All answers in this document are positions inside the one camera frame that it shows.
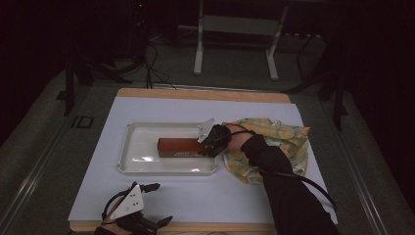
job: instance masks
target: black clothing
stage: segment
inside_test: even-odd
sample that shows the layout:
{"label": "black clothing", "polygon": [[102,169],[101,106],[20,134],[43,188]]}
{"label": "black clothing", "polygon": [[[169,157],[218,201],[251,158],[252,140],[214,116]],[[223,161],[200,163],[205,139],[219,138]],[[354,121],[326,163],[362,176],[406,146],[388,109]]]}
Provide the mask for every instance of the black clothing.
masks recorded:
{"label": "black clothing", "polygon": [[[290,161],[281,149],[268,146],[262,135],[251,137],[241,151],[250,163],[261,170],[293,172]],[[330,214],[324,211],[321,203],[301,181],[270,173],[263,173],[262,177],[278,235],[340,234]],[[107,235],[99,231],[94,234]]]}

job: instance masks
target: table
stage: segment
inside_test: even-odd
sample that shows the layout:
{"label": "table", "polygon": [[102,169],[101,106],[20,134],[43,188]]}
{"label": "table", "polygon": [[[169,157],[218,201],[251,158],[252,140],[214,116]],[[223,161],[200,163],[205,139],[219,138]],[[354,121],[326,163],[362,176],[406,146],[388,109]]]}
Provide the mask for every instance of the table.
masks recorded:
{"label": "table", "polygon": [[[115,167],[122,149],[125,126],[132,121],[205,120],[210,118],[206,117],[208,112],[221,122],[246,118],[247,109],[243,108],[247,105],[252,115],[302,125],[296,105],[290,104],[285,94],[120,89],[69,215],[70,228],[73,231],[93,231],[100,224],[100,214],[107,200],[129,187],[132,181],[138,181],[140,184],[161,184],[159,191],[144,195],[145,205],[153,210],[144,211],[146,217],[173,215],[172,222],[161,231],[273,231],[273,220],[263,187],[242,184],[226,171],[220,160],[217,171],[207,176],[125,175]],[[189,114],[191,112],[186,112],[186,107],[195,111]],[[307,177],[325,188],[311,147],[308,153]],[[337,222],[330,204],[323,196],[316,196]]]}

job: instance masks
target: yellow cloth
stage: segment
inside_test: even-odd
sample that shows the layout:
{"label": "yellow cloth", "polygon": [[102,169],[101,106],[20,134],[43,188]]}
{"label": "yellow cloth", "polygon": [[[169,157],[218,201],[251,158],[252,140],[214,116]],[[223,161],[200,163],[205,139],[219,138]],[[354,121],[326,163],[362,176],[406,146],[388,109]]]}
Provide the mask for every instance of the yellow cloth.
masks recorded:
{"label": "yellow cloth", "polygon": [[[248,130],[261,134],[270,146],[279,147],[290,160],[293,173],[305,176],[308,159],[308,131],[309,127],[285,125],[269,118],[244,118],[232,123],[242,125]],[[226,151],[224,160],[229,172],[247,184],[262,184],[262,176],[257,166],[252,166],[241,151]]]}

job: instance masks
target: desk leg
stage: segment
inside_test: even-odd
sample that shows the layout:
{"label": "desk leg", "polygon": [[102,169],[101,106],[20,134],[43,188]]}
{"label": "desk leg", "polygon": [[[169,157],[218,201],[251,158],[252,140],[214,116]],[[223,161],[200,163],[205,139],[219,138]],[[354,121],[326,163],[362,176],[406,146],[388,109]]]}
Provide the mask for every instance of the desk leg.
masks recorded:
{"label": "desk leg", "polygon": [[200,75],[202,73],[202,62],[204,59],[204,1],[199,1],[199,25],[198,25],[198,49],[196,50],[195,68],[193,73]]}
{"label": "desk leg", "polygon": [[269,69],[269,75],[271,77],[271,80],[278,80],[278,73],[277,68],[275,67],[275,61],[274,61],[274,52],[275,48],[277,47],[278,40],[281,36],[281,31],[283,29],[285,18],[287,17],[288,13],[288,7],[284,7],[283,12],[281,14],[280,21],[277,24],[277,27],[275,28],[274,33],[274,40],[272,41],[272,45],[269,49],[265,50],[266,55],[266,61],[268,62],[268,69]]}

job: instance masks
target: clear plastic tray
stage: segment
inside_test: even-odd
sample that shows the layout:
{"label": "clear plastic tray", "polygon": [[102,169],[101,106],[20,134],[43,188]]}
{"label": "clear plastic tray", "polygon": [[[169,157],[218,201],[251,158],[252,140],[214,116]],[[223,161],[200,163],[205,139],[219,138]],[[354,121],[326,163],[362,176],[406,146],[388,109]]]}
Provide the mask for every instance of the clear plastic tray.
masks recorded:
{"label": "clear plastic tray", "polygon": [[123,173],[211,174],[216,158],[160,158],[159,138],[198,138],[200,123],[133,122],[128,124],[118,161]]}

